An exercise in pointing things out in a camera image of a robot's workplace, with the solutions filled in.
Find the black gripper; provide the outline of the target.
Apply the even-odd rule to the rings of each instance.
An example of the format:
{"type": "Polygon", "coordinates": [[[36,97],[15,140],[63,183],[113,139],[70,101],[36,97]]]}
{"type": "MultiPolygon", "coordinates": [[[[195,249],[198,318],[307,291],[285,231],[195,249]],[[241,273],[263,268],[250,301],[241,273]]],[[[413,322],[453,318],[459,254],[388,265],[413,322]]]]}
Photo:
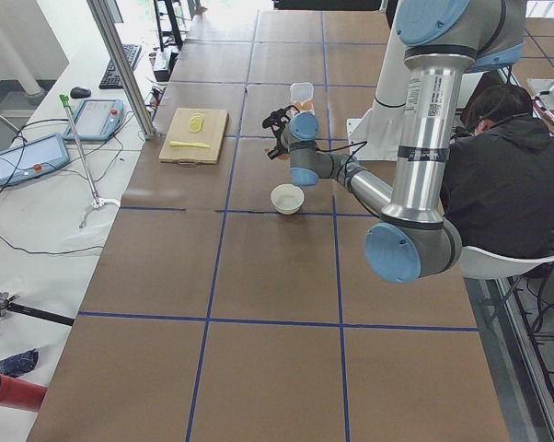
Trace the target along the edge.
{"type": "Polygon", "coordinates": [[[277,159],[282,154],[288,154],[288,149],[284,146],[280,139],[277,139],[275,146],[266,152],[266,155],[270,160],[277,159]]]}

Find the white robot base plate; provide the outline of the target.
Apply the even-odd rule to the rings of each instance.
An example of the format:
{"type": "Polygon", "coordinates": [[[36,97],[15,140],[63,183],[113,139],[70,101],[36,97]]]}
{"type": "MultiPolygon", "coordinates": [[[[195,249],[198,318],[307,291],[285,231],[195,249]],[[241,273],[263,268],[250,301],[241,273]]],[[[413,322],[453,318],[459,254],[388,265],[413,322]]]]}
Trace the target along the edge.
{"type": "Polygon", "coordinates": [[[363,117],[347,120],[349,142],[357,145],[365,142],[363,148],[355,154],[360,160],[395,161],[398,157],[400,133],[400,124],[389,119],[363,117]]]}

